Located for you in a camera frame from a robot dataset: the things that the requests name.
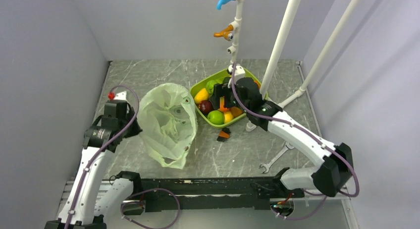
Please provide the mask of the light green plastic bag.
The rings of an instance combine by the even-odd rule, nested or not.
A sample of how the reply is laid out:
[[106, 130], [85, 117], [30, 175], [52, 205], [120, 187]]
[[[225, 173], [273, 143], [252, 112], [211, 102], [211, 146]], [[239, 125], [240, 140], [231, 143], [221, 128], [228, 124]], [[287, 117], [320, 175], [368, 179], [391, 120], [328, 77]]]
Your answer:
[[175, 83], [150, 90], [140, 101], [137, 122], [149, 156], [162, 167], [183, 169], [197, 134], [195, 102], [189, 91]]

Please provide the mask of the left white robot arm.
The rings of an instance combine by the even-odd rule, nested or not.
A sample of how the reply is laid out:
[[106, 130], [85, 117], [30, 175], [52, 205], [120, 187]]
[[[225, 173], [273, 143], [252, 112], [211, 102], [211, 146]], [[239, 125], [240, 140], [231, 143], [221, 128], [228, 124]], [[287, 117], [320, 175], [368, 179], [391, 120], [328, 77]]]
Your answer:
[[113, 99], [105, 104], [85, 131], [80, 166], [70, 194], [57, 219], [45, 224], [47, 229], [105, 229], [106, 218], [126, 198], [142, 193], [139, 173], [120, 172], [104, 197], [98, 199], [105, 170], [123, 139], [138, 135], [138, 109], [127, 100]]

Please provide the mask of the dark green avocado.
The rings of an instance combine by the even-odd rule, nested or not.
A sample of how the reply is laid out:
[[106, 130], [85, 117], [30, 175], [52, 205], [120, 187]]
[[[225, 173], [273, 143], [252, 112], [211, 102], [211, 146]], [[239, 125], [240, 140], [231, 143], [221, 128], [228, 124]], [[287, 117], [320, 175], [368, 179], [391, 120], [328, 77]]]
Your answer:
[[225, 77], [223, 78], [222, 84], [228, 84], [230, 81], [231, 77]]

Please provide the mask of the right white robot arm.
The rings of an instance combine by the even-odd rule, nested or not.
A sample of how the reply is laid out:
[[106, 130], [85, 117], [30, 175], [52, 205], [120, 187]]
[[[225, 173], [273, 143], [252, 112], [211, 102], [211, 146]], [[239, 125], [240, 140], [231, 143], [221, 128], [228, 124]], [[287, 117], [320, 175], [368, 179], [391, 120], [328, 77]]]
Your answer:
[[216, 83], [212, 89], [210, 102], [214, 107], [242, 109], [252, 124], [281, 137], [313, 163], [311, 168], [284, 168], [277, 173], [273, 178], [277, 196], [284, 197], [296, 189], [314, 189], [334, 197], [354, 173], [348, 145], [334, 144], [303, 127], [278, 104], [265, 100], [252, 78], [227, 78], [226, 83]]

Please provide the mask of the wrinkled light green fruit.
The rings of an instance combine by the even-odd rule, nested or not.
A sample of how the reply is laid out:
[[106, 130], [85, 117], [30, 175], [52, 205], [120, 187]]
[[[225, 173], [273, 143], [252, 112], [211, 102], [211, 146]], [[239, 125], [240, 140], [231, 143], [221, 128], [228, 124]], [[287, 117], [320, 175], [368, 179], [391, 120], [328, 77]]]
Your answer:
[[208, 93], [209, 95], [212, 95], [212, 94], [213, 94], [213, 91], [214, 91], [214, 86], [215, 86], [216, 84], [218, 84], [218, 82], [217, 82], [216, 80], [209, 80], [209, 81], [206, 83], [205, 89], [206, 89], [206, 91], [207, 91], [207, 93]]

